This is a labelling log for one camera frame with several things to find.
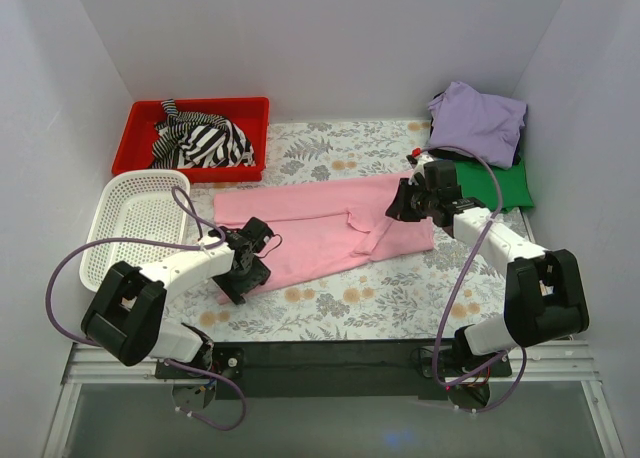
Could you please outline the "pink t shirt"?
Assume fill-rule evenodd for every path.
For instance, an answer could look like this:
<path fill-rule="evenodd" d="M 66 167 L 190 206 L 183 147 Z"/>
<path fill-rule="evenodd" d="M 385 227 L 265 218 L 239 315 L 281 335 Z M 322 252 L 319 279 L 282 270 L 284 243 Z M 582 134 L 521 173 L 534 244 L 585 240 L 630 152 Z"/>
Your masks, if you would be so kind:
<path fill-rule="evenodd" d="M 432 222 L 385 215 L 407 173 L 227 191 L 213 199 L 214 220 L 240 228 L 252 217 L 283 239 L 264 259 L 271 270 L 254 294 L 324 278 L 434 248 Z"/>

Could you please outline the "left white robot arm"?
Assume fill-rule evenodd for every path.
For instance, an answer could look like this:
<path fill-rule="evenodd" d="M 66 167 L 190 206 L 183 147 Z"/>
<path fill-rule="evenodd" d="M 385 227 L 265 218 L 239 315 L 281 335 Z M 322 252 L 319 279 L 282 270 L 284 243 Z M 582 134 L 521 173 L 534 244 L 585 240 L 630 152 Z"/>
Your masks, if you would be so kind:
<path fill-rule="evenodd" d="M 240 229 L 223 227 L 180 251 L 140 267 L 120 261 L 107 271 L 81 322 L 87 338 L 133 366 L 147 357 L 170 359 L 193 378 L 215 369 L 213 340 L 191 325 L 164 317 L 165 305 L 211 280 L 234 304 L 266 284 L 263 251 L 275 233 L 253 217 Z"/>

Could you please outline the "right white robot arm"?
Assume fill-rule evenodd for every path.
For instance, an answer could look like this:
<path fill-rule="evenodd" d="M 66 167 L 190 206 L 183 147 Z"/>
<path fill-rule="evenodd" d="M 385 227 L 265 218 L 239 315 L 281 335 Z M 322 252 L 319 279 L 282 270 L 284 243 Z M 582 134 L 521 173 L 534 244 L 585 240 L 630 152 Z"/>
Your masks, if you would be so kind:
<path fill-rule="evenodd" d="M 502 352 L 588 329 L 589 311 L 573 253 L 550 251 L 525 239 L 500 223 L 480 200 L 464 197 L 453 162 L 417 157 L 408 161 L 413 172 L 400 180 L 387 217 L 401 222 L 431 219 L 505 279 L 502 314 L 458 329 L 446 351 L 446 364 L 471 376 Z"/>

